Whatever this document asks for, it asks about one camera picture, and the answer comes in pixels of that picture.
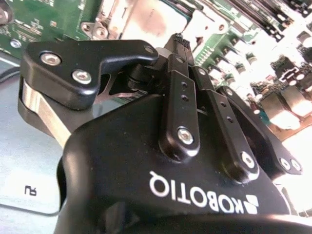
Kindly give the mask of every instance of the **metal bracket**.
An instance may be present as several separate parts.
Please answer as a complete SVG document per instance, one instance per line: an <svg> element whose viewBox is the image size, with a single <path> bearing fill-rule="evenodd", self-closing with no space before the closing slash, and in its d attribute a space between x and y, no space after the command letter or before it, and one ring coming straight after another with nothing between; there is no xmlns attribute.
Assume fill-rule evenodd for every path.
<svg viewBox="0 0 312 234"><path fill-rule="evenodd" d="M23 104L39 116L62 148L74 130L93 119L92 108L84 111L70 110L32 89L25 80L22 84Z"/></svg>
<svg viewBox="0 0 312 234"><path fill-rule="evenodd" d="M299 162L286 150L277 137L253 114L231 88L222 86L218 92L225 95L246 137L256 144L255 156L268 176L274 180L284 174L301 175Z"/></svg>
<svg viewBox="0 0 312 234"><path fill-rule="evenodd" d="M164 97L159 146L177 162L196 156L200 148L195 83L189 78L187 55L181 35L176 34L166 45L168 86Z"/></svg>
<svg viewBox="0 0 312 234"><path fill-rule="evenodd" d="M211 134L223 146L218 149L225 172L238 183L258 179L259 166L227 98L215 92L206 70L192 67L191 71L201 105L211 119Z"/></svg>

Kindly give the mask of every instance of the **white label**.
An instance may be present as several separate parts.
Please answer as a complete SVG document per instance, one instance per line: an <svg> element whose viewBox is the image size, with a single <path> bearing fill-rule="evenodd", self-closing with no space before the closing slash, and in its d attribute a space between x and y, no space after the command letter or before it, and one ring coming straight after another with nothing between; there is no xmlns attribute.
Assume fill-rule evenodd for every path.
<svg viewBox="0 0 312 234"><path fill-rule="evenodd" d="M223 212L226 214L244 214L245 211L248 214L258 214L259 202L255 195L246 195L247 201L242 201L234 197L228 197L227 195L217 195L216 192L207 191L205 192L200 187L192 187L189 191L186 190L185 183L180 183L180 186L175 180L168 180L155 172L150 171L152 175L150 179L150 189L155 196L167 197L170 196L174 202L180 202L188 205L196 205L200 208L209 207L212 211ZM162 183L164 189L158 191L155 187L155 183Z"/></svg>

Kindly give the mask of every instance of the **gray metal surface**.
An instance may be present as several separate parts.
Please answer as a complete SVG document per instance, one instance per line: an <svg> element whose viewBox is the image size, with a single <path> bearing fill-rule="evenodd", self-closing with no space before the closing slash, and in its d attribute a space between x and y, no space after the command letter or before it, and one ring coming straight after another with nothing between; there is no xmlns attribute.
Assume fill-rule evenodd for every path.
<svg viewBox="0 0 312 234"><path fill-rule="evenodd" d="M25 123L17 111L19 78L0 85L0 233L53 233L59 210L57 141ZM94 107L94 117L119 103Z"/></svg>

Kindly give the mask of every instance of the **screw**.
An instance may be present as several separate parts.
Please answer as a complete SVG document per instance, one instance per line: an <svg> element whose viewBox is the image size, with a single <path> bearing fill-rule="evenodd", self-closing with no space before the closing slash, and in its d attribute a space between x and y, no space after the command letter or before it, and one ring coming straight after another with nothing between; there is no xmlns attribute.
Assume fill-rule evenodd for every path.
<svg viewBox="0 0 312 234"><path fill-rule="evenodd" d="M148 53L154 53L154 50L149 45L145 45L144 48Z"/></svg>
<svg viewBox="0 0 312 234"><path fill-rule="evenodd" d="M291 169L291 165L289 164L288 161L286 161L286 159L284 159L284 158L281 157L279 160L280 160L282 166L283 166L287 171L289 171L289 170Z"/></svg>
<svg viewBox="0 0 312 234"><path fill-rule="evenodd" d="M83 29L83 31L85 31L85 32L90 32L90 31L91 31L90 26L87 25L87 24L83 24L83 25L82 25L82 29Z"/></svg>
<svg viewBox="0 0 312 234"><path fill-rule="evenodd" d="M42 62L50 66L57 66L61 63L60 57L51 53L43 53L40 56L40 59Z"/></svg>
<svg viewBox="0 0 312 234"><path fill-rule="evenodd" d="M75 70L72 73L72 77L75 81L80 84L90 84L91 83L91 75L83 70Z"/></svg>
<svg viewBox="0 0 312 234"><path fill-rule="evenodd" d="M204 70L204 69L199 68L199 69L198 69L198 71L199 71L199 73L201 73L203 76L204 76L204 75L206 75L206 72L205 72L205 70Z"/></svg>
<svg viewBox="0 0 312 234"><path fill-rule="evenodd" d="M226 89L226 92L228 93L228 95L232 96L233 95L233 92L231 89Z"/></svg>
<svg viewBox="0 0 312 234"><path fill-rule="evenodd" d="M222 31L225 28L224 24L219 26L219 31Z"/></svg>
<svg viewBox="0 0 312 234"><path fill-rule="evenodd" d="M178 60L180 63L184 63L183 59L181 59L180 57L176 57L176 60Z"/></svg>
<svg viewBox="0 0 312 234"><path fill-rule="evenodd" d="M185 128L180 128L177 132L177 136L186 145L190 145L194 142L192 134Z"/></svg>
<svg viewBox="0 0 312 234"><path fill-rule="evenodd" d="M16 40L16 39L12 39L10 41L10 45L13 47L13 48L21 48L21 42L19 40Z"/></svg>
<svg viewBox="0 0 312 234"><path fill-rule="evenodd" d="M240 156L242 157L243 162L249 167L249 168L254 168L255 167L255 162L253 160L253 158L246 152L242 152L240 154Z"/></svg>
<svg viewBox="0 0 312 234"><path fill-rule="evenodd" d="M295 161L295 160L291 160L291 162L292 162L292 165L293 165L293 167L297 170L297 171L301 171L301 167L300 167L300 165L299 165L299 163L297 162L297 161Z"/></svg>

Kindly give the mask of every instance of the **electronic component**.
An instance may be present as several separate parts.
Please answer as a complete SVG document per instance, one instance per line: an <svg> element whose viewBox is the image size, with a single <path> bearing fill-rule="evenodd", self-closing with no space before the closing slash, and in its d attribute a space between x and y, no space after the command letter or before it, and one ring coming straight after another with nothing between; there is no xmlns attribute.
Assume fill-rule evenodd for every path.
<svg viewBox="0 0 312 234"><path fill-rule="evenodd" d="M292 10L299 12L302 17L307 17L311 13L309 5L311 1L307 4L304 0L282 0L287 4Z"/></svg>
<svg viewBox="0 0 312 234"><path fill-rule="evenodd" d="M288 111L276 93L271 93L261 100L263 110L268 115L270 122L281 129L297 129L300 127L298 117Z"/></svg>
<svg viewBox="0 0 312 234"><path fill-rule="evenodd" d="M309 33L304 31L300 33L297 38L304 47L307 47L307 48L312 47L312 37Z"/></svg>
<svg viewBox="0 0 312 234"><path fill-rule="evenodd" d="M299 82L299 85L306 91L312 91L312 73L306 74L306 77Z"/></svg>
<svg viewBox="0 0 312 234"><path fill-rule="evenodd" d="M13 21L13 10L5 0L0 0L0 26Z"/></svg>
<svg viewBox="0 0 312 234"><path fill-rule="evenodd" d="M284 36L280 34L280 32L272 24L270 24L267 19L263 17L263 15L260 15L259 12L250 8L250 5L252 4L251 1L247 2L249 4L240 0L228 1L228 3L238 9L242 15L267 32L270 36L274 37L276 41L282 40Z"/></svg>
<svg viewBox="0 0 312 234"><path fill-rule="evenodd" d="M261 93L259 86L252 86L252 89L253 89L254 96L257 100L260 100L261 98L263 98L263 94Z"/></svg>
<svg viewBox="0 0 312 234"><path fill-rule="evenodd" d="M253 1L260 9L265 10L266 13L279 22L283 27L288 27L293 20L286 15L273 1L254 0Z"/></svg>
<svg viewBox="0 0 312 234"><path fill-rule="evenodd" d="M301 117L307 117L312 112L312 103L304 98L295 86L290 86L281 92L292 112Z"/></svg>
<svg viewBox="0 0 312 234"><path fill-rule="evenodd" d="M304 74L295 66L289 58L281 56L280 59L271 64L280 82L287 82L290 86L296 85L297 80L302 80Z"/></svg>

